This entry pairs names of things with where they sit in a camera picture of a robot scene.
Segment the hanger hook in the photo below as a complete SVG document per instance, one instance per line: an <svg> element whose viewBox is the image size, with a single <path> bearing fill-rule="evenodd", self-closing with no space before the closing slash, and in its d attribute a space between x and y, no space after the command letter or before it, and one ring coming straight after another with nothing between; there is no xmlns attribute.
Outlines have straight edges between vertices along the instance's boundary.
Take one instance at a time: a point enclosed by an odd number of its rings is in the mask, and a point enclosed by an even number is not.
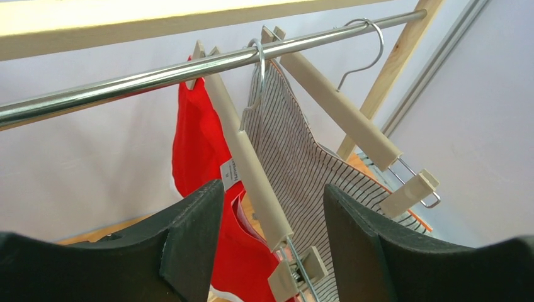
<svg viewBox="0 0 534 302"><path fill-rule="evenodd" d="M380 58L382 57L382 54L383 54L383 35L382 35L382 30L380 29L380 27L378 27L378 25L376 23L374 23L373 21L371 21L371 20L369 20L367 18L358 18L358 19L351 20L347 24L345 24L344 26L348 26L348 25L350 25L350 24L352 24L352 23L354 23L356 21L365 22L368 25L371 25L372 27L375 28L375 30L376 30L376 32L378 34L378 38L380 39L380 51L378 52L377 58L370 65L368 65L368 66L366 66L364 68L355 69L355 70L351 70L351 71L345 72L345 74L341 78L341 82L339 82L338 92L341 89L341 86L343 86L343 83L345 82L345 79L347 78L347 76L349 74L352 74L353 72L358 72L358 71L362 71L362 70L369 69L369 68L373 67L380 60Z"/></svg>
<svg viewBox="0 0 534 302"><path fill-rule="evenodd" d="M260 73L259 73L259 76L260 76L260 78L259 78L259 95L258 95L258 98L252 104L252 106L246 107L243 110L243 113L245 111L256 109L261 104L261 98L262 98L263 93L265 91L265 53L263 52L263 45L261 44L259 39L252 39L249 42L247 47L252 47L253 45L255 45L256 49L258 49L259 68L261 69ZM243 131L243 128L244 128L243 121L244 120L245 120L244 118L241 118L241 125L239 127L239 131Z"/></svg>

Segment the white trim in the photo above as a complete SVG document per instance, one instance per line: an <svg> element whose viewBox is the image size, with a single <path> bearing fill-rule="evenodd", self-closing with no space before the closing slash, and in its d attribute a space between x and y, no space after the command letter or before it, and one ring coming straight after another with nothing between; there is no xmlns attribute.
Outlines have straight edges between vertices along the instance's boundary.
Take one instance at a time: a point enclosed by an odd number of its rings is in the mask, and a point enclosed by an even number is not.
<svg viewBox="0 0 534 302"><path fill-rule="evenodd" d="M239 299L238 296L228 293L226 291L218 291L216 290L213 285L210 284L210 291L216 295L218 298L226 299L231 302L244 302L243 300Z"/></svg>

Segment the pants hanger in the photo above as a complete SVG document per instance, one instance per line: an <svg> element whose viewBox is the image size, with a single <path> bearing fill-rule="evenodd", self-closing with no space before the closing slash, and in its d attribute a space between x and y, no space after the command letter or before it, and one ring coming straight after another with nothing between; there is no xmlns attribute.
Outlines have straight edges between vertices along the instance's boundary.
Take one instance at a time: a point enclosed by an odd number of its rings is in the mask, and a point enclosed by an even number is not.
<svg viewBox="0 0 534 302"><path fill-rule="evenodd" d="M254 104L245 108L245 111L256 109L260 105L261 96L264 93L266 62L263 48L261 42L257 39L251 40L249 47L252 45L256 45L260 55L261 93ZM219 53L217 47L211 51L210 55L215 53ZM305 255L297 254L291 241L293 230L256 156L254 147L247 133L243 130L243 122L237 115L234 103L220 75L212 74L207 76L205 78L205 88L212 100L214 110L219 115L228 148L236 163L254 211L258 216L268 247L271 251L280 250L284 258L269 278L269 284L275 299L283 302L300 293L305 300L302 291L309 288L314 299L318 301L313 283L326 276L327 271L317 249L310 247ZM292 261L285 254L285 247L289 247L291 250L293 254Z"/></svg>
<svg viewBox="0 0 534 302"><path fill-rule="evenodd" d="M377 58L370 65L346 72L337 88L300 53L283 55L280 59L280 64L284 66L341 129L360 146L364 153L369 156L381 171L389 169L393 172L390 166L398 160L413 173L413 181L408 182L404 182L394 173L403 185L394 194L380 203L381 209L387 216L396 217L419 202L427 208L432 208L441 200L435 193L439 181L426 169L423 169L418 174L413 172L401 159L402 152L393 142L367 119L349 98L339 92L349 74L369 69L380 60L383 54L383 35L380 28L366 18L354 19L345 26L355 21L364 21L376 29L380 40L380 51ZM283 36L278 36L266 27L262 31L268 32L266 36L272 36L275 40L283 39ZM285 33L279 28L278 34L285 36ZM423 199L430 194L436 197L437 202L428 206L424 203Z"/></svg>

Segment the white wall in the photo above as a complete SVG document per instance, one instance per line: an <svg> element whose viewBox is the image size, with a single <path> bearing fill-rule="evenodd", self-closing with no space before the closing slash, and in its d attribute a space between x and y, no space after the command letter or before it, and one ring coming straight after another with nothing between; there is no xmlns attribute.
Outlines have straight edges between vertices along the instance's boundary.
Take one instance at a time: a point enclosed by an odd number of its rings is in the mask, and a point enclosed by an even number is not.
<svg viewBox="0 0 534 302"><path fill-rule="evenodd" d="M491 1L391 138L441 181L441 238L534 233L534 2Z"/></svg>
<svg viewBox="0 0 534 302"><path fill-rule="evenodd" d="M416 0L392 1L227 26L174 36L0 62L0 103L127 76L186 60L194 42L223 52L278 25L288 37L341 26L357 17L383 18L413 10ZM381 125L465 6L448 1L376 122ZM402 26L384 30L387 55ZM333 82L349 67L374 59L374 34L304 51ZM351 75L343 91L360 105L385 61ZM245 107L252 67L223 73L238 111ZM316 137L336 150L344 133L292 81ZM58 240L152 213L175 202L169 189L177 87L0 132L0 230Z"/></svg>

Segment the chrome rod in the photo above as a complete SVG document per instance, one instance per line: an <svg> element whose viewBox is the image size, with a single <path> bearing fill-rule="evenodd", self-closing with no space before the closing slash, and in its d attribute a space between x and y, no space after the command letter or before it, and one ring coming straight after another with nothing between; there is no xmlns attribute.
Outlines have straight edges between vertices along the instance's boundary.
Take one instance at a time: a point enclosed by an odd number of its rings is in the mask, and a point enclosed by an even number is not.
<svg viewBox="0 0 534 302"><path fill-rule="evenodd" d="M425 16L426 10L422 9L379 19L375 23L384 29L423 19ZM366 23L344 26L311 35L267 43L263 45L263 52L265 59L272 59L286 53L299 52L369 33L373 30L373 27L368 26ZM247 47L234 52L221 53L162 69L75 87L18 103L7 104L0 107L0 131L256 62L259 62L258 50L256 47Z"/></svg>

